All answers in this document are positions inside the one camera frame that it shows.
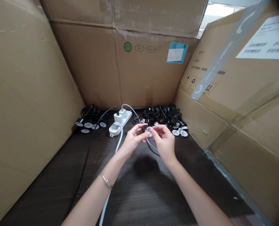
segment pile of power adapters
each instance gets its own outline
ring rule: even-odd
[[[148,126],[163,124],[166,125],[175,136],[188,136],[187,124],[182,120],[180,109],[176,108],[175,105],[144,109],[141,122],[147,123]]]
[[[99,125],[94,124],[94,122],[97,122],[102,115],[100,110],[94,105],[90,105],[88,108],[83,108],[81,115],[82,118],[78,118],[75,124],[79,127],[83,127],[81,130],[82,133],[89,133],[90,128],[94,130],[99,127],[105,128],[107,126],[108,119],[106,117],[103,117],[100,120]]]

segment wrist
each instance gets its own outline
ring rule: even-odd
[[[164,164],[165,164],[168,168],[175,167],[177,164],[179,164],[179,161],[177,160],[176,156],[171,157],[171,158],[169,158],[169,159],[163,159],[163,158],[162,158],[162,161],[164,162]]]
[[[131,157],[131,154],[121,147],[114,156],[118,161],[125,163]]]

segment woman's left hand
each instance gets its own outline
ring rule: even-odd
[[[142,141],[146,143],[146,138],[148,138],[148,133],[142,133],[141,128],[148,125],[147,123],[136,124],[131,130],[128,131],[127,136],[123,145],[121,146],[118,153],[124,153],[130,158],[137,145]]]

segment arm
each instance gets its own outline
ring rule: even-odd
[[[175,137],[170,130],[165,125],[157,125],[150,132],[162,160],[174,176],[198,224],[200,226],[234,225],[176,159]]]
[[[103,176],[110,184],[114,185],[121,168],[137,145],[141,141],[146,142],[148,134],[141,132],[141,127],[144,125],[147,124],[137,124],[128,131],[123,145],[102,170]],[[62,226],[96,225],[110,191],[111,187],[99,175],[64,220]]]

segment silver bracelet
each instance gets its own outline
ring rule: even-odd
[[[103,176],[102,171],[100,172],[100,174],[101,174],[101,176],[103,177],[103,179],[104,179],[104,181],[106,182],[106,184],[107,184],[109,187],[113,187],[113,185],[110,184],[109,181],[106,180],[106,178]]]

